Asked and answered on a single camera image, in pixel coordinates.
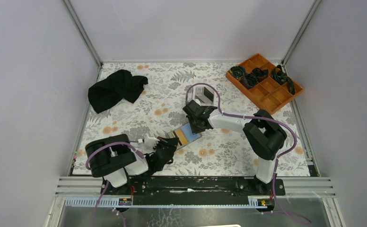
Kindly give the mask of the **grey blue card holder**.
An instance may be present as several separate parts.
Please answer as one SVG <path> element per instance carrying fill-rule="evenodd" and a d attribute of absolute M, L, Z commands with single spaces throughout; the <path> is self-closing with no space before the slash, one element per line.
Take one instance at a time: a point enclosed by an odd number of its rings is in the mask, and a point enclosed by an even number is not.
<path fill-rule="evenodd" d="M 167 138 L 178 138 L 177 150 L 187 146 L 201 137 L 200 133 L 194 134 L 189 123 L 172 130 L 166 134 Z"/>

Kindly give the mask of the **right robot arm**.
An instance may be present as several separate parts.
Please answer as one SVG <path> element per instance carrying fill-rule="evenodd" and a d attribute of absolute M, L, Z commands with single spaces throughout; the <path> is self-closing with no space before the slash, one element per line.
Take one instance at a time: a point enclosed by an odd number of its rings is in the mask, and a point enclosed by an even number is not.
<path fill-rule="evenodd" d="M 259 159 L 254 182 L 256 192 L 266 195 L 273 189 L 276 157 L 284 146 L 287 133 L 267 111 L 260 109 L 253 116 L 240 116 L 225 113 L 216 106 L 199 105 L 193 100 L 183 107 L 183 111 L 193 134 L 211 129 L 243 133 Z"/>

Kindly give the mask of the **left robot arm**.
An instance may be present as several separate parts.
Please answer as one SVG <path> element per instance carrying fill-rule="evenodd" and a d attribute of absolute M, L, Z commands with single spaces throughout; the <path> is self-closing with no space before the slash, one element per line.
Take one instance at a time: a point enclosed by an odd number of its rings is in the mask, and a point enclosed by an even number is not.
<path fill-rule="evenodd" d="M 95 140 L 85 146 L 86 169 L 101 177 L 118 194 L 130 187 L 129 176 L 151 176 L 173 163 L 180 147 L 178 138 L 151 137 L 131 141 L 127 134 Z"/>

